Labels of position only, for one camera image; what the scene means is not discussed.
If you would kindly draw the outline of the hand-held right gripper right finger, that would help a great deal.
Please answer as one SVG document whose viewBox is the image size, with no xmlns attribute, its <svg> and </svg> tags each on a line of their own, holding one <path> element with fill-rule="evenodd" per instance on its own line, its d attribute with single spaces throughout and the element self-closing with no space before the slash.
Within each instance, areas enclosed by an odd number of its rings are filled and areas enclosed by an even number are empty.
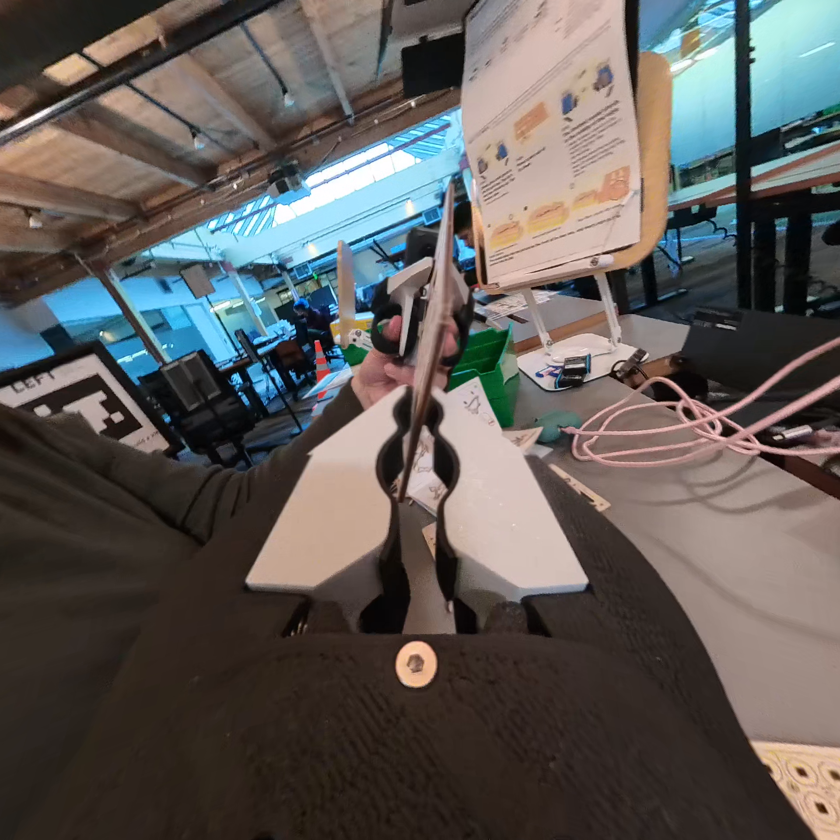
<svg viewBox="0 0 840 840">
<path fill-rule="evenodd" d="M 434 391 L 436 573 L 447 602 L 477 614 L 499 602 L 582 592 L 589 580 L 522 451 Z"/>
</svg>

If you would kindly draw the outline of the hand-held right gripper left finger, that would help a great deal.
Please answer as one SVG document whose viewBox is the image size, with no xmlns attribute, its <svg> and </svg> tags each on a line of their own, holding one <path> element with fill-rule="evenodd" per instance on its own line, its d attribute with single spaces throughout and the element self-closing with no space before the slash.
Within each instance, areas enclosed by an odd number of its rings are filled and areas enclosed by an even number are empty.
<svg viewBox="0 0 840 840">
<path fill-rule="evenodd" d="M 312 450 L 245 578 L 250 591 L 335 602 L 362 632 L 403 630 L 411 588 L 392 483 L 411 406 L 401 386 Z"/>
</svg>

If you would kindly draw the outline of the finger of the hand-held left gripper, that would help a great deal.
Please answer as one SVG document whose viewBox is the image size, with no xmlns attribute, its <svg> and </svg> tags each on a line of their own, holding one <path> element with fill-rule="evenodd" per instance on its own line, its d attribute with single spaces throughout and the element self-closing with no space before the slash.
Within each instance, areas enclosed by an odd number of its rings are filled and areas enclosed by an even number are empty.
<svg viewBox="0 0 840 840">
<path fill-rule="evenodd" d="M 429 282 L 433 268 L 434 258 L 425 257 L 400 269 L 388 277 L 385 284 L 387 295 L 393 298 L 402 294 L 400 289 L 406 289 L 406 294 L 412 297 Z"/>
</svg>

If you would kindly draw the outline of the thin wooden parts sheet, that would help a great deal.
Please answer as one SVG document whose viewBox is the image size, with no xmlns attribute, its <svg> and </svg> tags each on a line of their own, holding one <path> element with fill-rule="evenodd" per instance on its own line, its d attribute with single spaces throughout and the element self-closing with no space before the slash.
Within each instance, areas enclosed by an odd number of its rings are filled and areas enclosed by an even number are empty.
<svg viewBox="0 0 840 840">
<path fill-rule="evenodd" d="M 423 328 L 418 335 L 413 378 L 411 413 L 404 437 L 403 471 L 395 484 L 395 498 L 402 503 L 413 467 L 419 436 L 424 425 L 429 397 L 447 341 L 447 323 L 451 315 L 452 291 L 449 271 L 453 267 L 453 217 L 455 184 L 450 182 L 444 199 L 437 236 L 434 265 L 427 288 L 427 305 Z"/>
</svg>

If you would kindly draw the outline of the white instruction booklet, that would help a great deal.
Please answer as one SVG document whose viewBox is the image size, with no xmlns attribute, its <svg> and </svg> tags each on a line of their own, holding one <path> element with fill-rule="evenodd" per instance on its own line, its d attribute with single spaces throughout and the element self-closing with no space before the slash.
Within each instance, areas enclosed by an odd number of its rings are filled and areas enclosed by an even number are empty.
<svg viewBox="0 0 840 840">
<path fill-rule="evenodd" d="M 467 383 L 456 387 L 449 393 L 451 402 L 461 405 L 473 417 L 478 418 L 496 433 L 521 450 L 523 454 L 533 449 L 541 450 L 538 443 L 542 427 L 525 430 L 504 432 L 493 411 L 489 397 L 479 378 L 473 378 Z M 407 483 L 407 496 L 410 501 L 427 511 L 433 517 L 437 516 L 438 503 L 442 499 L 446 487 L 434 472 L 434 441 L 431 434 L 424 429 L 421 433 L 416 449 L 412 472 Z"/>
</svg>

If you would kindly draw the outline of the person's left forearm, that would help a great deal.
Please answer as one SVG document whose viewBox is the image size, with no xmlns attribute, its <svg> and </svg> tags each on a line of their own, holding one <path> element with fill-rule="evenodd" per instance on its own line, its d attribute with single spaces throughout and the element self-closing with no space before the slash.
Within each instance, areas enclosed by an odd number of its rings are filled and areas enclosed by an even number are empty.
<svg viewBox="0 0 840 840">
<path fill-rule="evenodd" d="M 295 442 L 237 471 L 2 407 L 2 838 L 78 750 L 168 574 L 362 410 L 347 385 Z"/>
</svg>

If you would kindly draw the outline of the wooden parts sheet with wheel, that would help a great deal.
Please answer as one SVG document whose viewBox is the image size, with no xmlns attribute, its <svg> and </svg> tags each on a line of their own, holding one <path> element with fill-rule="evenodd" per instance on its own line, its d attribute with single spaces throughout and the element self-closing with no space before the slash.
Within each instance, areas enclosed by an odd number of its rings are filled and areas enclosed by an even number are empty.
<svg viewBox="0 0 840 840">
<path fill-rule="evenodd" d="M 765 769 L 816 838 L 839 838 L 839 748 L 752 741 Z"/>
</svg>

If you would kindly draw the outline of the person's left hand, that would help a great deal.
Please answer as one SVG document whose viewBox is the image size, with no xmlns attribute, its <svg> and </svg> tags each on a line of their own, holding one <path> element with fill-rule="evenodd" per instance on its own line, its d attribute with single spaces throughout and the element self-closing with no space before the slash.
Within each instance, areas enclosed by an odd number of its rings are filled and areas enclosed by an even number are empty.
<svg viewBox="0 0 840 840">
<path fill-rule="evenodd" d="M 385 339 L 395 342 L 401 337 L 402 316 L 389 318 L 381 331 Z M 445 325 L 443 356 L 454 354 L 458 347 L 459 331 L 456 322 L 449 318 Z M 363 409 L 366 410 L 388 396 L 401 385 L 414 384 L 416 367 L 404 363 L 396 357 L 372 349 L 365 357 L 351 384 L 353 392 Z M 445 390 L 450 373 L 444 366 L 438 366 L 434 376 L 434 386 Z"/>
</svg>

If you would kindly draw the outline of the bare wooden document stand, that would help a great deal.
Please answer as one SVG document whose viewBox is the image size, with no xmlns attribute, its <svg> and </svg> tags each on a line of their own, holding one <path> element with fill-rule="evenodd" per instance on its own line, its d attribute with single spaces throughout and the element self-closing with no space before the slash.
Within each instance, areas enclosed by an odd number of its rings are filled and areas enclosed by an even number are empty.
<svg viewBox="0 0 840 840">
<path fill-rule="evenodd" d="M 337 344 L 342 351 L 345 351 L 352 343 L 353 333 L 370 328 L 372 315 L 369 318 L 359 319 L 356 311 L 353 253 L 351 247 L 342 240 L 339 240 L 337 245 L 337 279 L 339 301 Z"/>
</svg>

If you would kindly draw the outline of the narrow wooden strip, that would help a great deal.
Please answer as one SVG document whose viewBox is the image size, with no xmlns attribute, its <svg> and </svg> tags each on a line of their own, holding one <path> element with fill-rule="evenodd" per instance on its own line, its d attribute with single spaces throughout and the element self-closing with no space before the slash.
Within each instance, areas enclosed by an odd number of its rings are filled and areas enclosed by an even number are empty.
<svg viewBox="0 0 840 840">
<path fill-rule="evenodd" d="M 597 494 L 595 491 L 593 491 L 591 488 L 580 482 L 578 479 L 574 478 L 570 473 L 568 473 L 561 467 L 554 464 L 549 464 L 549 468 L 557 477 L 559 477 L 562 480 L 563 483 L 565 483 L 569 488 L 571 488 L 582 499 L 586 500 L 588 504 L 596 511 L 604 513 L 612 506 L 608 500 Z"/>
</svg>

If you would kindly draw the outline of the green plastic bin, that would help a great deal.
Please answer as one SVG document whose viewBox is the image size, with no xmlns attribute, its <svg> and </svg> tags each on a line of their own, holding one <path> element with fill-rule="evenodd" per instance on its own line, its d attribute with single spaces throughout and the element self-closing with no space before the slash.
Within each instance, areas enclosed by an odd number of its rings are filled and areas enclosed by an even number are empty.
<svg viewBox="0 0 840 840">
<path fill-rule="evenodd" d="M 512 427 L 520 386 L 512 327 L 475 332 L 449 378 L 448 392 L 479 378 L 502 428 Z"/>
</svg>

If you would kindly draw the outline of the green earbuds case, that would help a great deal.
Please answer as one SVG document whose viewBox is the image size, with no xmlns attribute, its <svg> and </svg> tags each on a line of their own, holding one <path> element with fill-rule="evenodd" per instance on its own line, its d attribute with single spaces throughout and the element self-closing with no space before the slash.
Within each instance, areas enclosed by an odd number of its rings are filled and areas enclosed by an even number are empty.
<svg viewBox="0 0 840 840">
<path fill-rule="evenodd" d="M 567 429 L 579 429 L 582 426 L 579 414 L 570 411 L 551 411 L 534 420 L 534 426 L 540 427 L 538 443 L 553 445 L 563 438 L 567 438 Z"/>
</svg>

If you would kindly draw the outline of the ceiling projector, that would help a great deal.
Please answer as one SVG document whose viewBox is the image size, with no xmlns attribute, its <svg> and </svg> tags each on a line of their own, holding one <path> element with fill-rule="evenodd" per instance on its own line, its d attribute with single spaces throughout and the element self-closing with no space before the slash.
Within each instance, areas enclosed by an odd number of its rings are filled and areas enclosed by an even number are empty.
<svg viewBox="0 0 840 840">
<path fill-rule="evenodd" d="M 282 202 L 294 202 L 311 194 L 296 161 L 285 161 L 267 176 L 267 194 Z"/>
</svg>

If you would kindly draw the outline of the black mesh chair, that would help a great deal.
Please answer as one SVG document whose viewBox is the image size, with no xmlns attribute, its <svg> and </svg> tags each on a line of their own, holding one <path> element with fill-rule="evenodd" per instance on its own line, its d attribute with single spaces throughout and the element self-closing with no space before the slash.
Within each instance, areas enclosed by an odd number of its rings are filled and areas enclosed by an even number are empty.
<svg viewBox="0 0 840 840">
<path fill-rule="evenodd" d="M 139 388 L 194 454 L 218 466 L 253 465 L 244 439 L 256 422 L 204 350 L 141 375 Z"/>
</svg>

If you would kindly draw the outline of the black hanging box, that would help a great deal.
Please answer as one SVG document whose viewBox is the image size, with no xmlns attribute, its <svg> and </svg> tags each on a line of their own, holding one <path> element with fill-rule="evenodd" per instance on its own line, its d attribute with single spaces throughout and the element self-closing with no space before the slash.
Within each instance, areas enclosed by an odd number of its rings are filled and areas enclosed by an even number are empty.
<svg viewBox="0 0 840 840">
<path fill-rule="evenodd" d="M 422 39 L 402 48 L 404 96 L 416 98 L 447 89 L 461 88 L 466 56 L 463 31 L 442 38 Z"/>
</svg>

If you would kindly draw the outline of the white and wooden document stand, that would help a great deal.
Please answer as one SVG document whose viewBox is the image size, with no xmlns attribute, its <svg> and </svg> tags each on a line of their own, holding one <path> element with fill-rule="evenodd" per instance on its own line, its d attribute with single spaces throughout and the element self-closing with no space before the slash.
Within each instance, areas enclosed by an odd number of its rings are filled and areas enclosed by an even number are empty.
<svg viewBox="0 0 840 840">
<path fill-rule="evenodd" d="M 565 361 L 590 356 L 590 370 L 574 387 L 610 374 L 616 363 L 628 361 L 636 349 L 623 343 L 618 321 L 629 312 L 627 271 L 653 254 L 664 233 L 669 191 L 670 121 L 672 74 L 666 58 L 645 51 L 637 59 L 636 122 L 640 154 L 640 239 L 634 245 L 604 256 L 575 260 L 557 268 L 544 269 L 524 280 L 502 283 L 489 280 L 486 226 L 482 224 L 477 186 L 473 186 L 472 213 L 476 272 L 481 289 L 519 291 L 527 304 L 537 338 L 515 345 L 518 367 L 543 391 L 557 393 L 559 373 L 572 373 Z M 583 319 L 562 328 L 548 330 L 532 293 L 535 287 L 556 280 L 577 280 L 592 275 L 601 296 L 604 315 Z"/>
</svg>

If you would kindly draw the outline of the black and white tag board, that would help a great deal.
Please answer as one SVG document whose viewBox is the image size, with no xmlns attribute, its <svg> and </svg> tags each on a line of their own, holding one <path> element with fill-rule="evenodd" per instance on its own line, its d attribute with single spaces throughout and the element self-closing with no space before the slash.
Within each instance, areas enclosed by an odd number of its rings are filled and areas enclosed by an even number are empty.
<svg viewBox="0 0 840 840">
<path fill-rule="evenodd" d="M 184 444 L 100 342 L 1 373 L 1 403 L 38 417 L 80 415 L 106 438 L 175 456 Z"/>
</svg>

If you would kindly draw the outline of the black box with white label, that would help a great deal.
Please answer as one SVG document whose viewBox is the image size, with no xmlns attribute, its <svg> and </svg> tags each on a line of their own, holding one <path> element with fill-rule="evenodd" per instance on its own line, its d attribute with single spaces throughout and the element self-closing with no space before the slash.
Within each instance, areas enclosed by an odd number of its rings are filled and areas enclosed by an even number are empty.
<svg viewBox="0 0 840 840">
<path fill-rule="evenodd" d="M 689 326 L 681 356 L 706 379 L 748 392 L 838 336 L 837 320 L 701 307 Z"/>
</svg>

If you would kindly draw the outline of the background wooden desk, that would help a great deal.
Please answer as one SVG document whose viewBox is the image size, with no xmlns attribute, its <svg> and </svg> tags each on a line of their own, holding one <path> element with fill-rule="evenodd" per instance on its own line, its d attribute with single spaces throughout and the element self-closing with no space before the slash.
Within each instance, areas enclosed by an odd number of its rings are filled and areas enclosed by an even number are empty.
<svg viewBox="0 0 840 840">
<path fill-rule="evenodd" d="M 838 211 L 839 142 L 759 164 L 749 185 L 736 174 L 687 186 L 668 197 L 684 226 L 701 207 L 736 207 L 736 284 L 741 309 L 804 315 L 809 309 L 813 218 Z M 781 304 L 776 301 L 775 224 L 785 220 Z"/>
</svg>

